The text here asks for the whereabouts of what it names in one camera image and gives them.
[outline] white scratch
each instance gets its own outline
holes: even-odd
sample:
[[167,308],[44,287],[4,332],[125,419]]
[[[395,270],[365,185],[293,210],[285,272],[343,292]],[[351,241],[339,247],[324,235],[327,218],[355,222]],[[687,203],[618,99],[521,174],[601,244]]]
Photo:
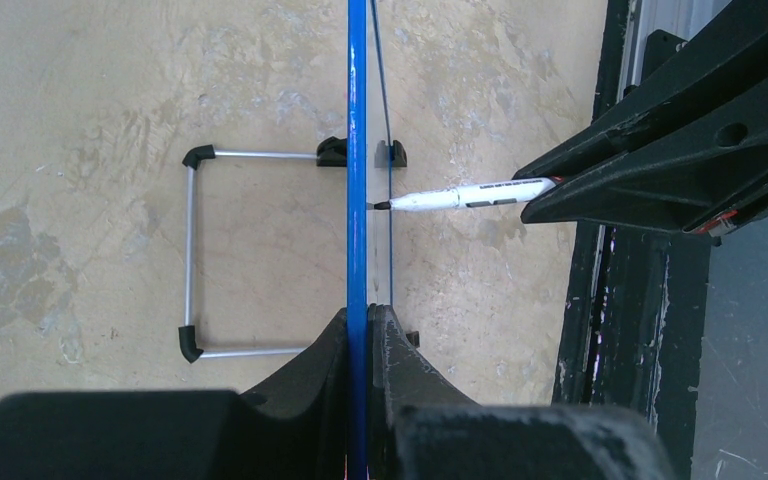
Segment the white scratch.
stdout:
[[734,454],[734,453],[728,452],[728,451],[726,451],[726,450],[723,450],[722,448],[720,449],[720,453],[724,453],[724,454],[726,454],[726,455],[728,455],[728,456],[730,456],[730,457],[734,457],[734,458],[736,458],[736,459],[738,459],[738,460],[742,460],[742,461],[746,462],[747,464],[749,464],[749,465],[750,465],[752,468],[754,468],[755,470],[761,470],[761,468],[760,468],[760,467],[758,467],[758,465],[755,465],[755,462],[750,462],[749,460],[747,460],[747,459],[745,459],[745,458],[741,457],[740,455],[737,455],[737,454]]

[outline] beige floor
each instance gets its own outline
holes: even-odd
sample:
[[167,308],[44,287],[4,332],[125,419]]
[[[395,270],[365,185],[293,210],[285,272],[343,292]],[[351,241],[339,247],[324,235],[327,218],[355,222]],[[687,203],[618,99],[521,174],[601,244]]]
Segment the beige floor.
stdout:
[[[344,134],[345,4],[0,0],[0,397],[244,390],[286,362],[178,353],[179,162]],[[605,0],[379,8],[397,193],[508,178],[588,123]],[[253,160],[202,180],[204,340],[315,338],[345,301],[345,172]],[[486,403],[551,396],[574,228],[518,214],[395,217],[397,311]]]

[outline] white marker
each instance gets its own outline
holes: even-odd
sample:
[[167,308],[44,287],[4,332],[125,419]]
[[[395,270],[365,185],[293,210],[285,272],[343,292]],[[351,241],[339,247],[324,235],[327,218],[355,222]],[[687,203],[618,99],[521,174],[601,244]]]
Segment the white marker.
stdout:
[[387,202],[376,203],[373,208],[375,210],[421,212],[444,208],[475,208],[530,202],[539,195],[555,188],[557,184],[551,178],[529,178],[480,185],[462,185],[445,190],[410,193],[403,197],[390,199]]

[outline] worn surface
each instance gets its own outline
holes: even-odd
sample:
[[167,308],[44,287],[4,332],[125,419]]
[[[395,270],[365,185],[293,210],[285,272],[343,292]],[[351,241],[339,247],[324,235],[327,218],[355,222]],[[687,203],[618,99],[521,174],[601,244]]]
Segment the worn surface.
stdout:
[[[507,178],[585,126],[603,1],[379,4],[397,193]],[[345,2],[0,0],[0,397],[233,387],[286,358],[178,352],[192,146],[345,132]],[[345,301],[345,173],[203,170],[208,344],[313,340]],[[396,308],[478,401],[550,398],[573,229],[396,215]]]

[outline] metal tube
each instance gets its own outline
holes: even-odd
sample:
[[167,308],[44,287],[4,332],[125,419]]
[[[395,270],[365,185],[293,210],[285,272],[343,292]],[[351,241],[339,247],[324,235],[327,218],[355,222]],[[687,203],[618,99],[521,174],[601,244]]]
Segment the metal tube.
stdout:
[[187,168],[187,244],[184,273],[184,326],[193,324],[193,250],[195,245],[196,171]]
[[218,352],[204,352],[200,358],[230,358],[230,357],[256,357],[259,355],[291,355],[301,353],[303,347],[292,348],[251,348],[246,350],[227,350]]
[[295,160],[316,160],[315,153],[246,152],[241,150],[214,150],[214,153],[217,157],[288,158]]

